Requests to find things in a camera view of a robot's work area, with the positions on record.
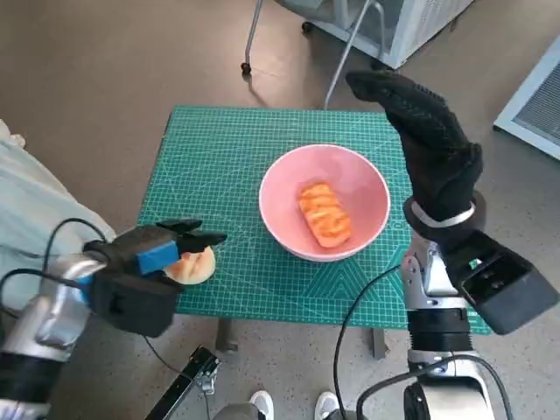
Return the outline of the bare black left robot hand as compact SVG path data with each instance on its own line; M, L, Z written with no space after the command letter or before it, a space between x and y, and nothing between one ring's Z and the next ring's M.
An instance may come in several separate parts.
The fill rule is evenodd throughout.
M107 266L131 275L147 276L177 263L188 253L199 253L227 239L219 232L200 230L201 220L163 220L134 227L112 242L90 241L83 250L103 256Z

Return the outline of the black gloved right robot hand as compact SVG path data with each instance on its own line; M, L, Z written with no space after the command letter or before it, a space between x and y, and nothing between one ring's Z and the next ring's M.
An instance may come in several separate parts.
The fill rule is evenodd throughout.
M353 95L383 107L400 136L412 195L434 221L471 207L482 173L482 148L470 142L445 99L413 80L389 71L352 71Z

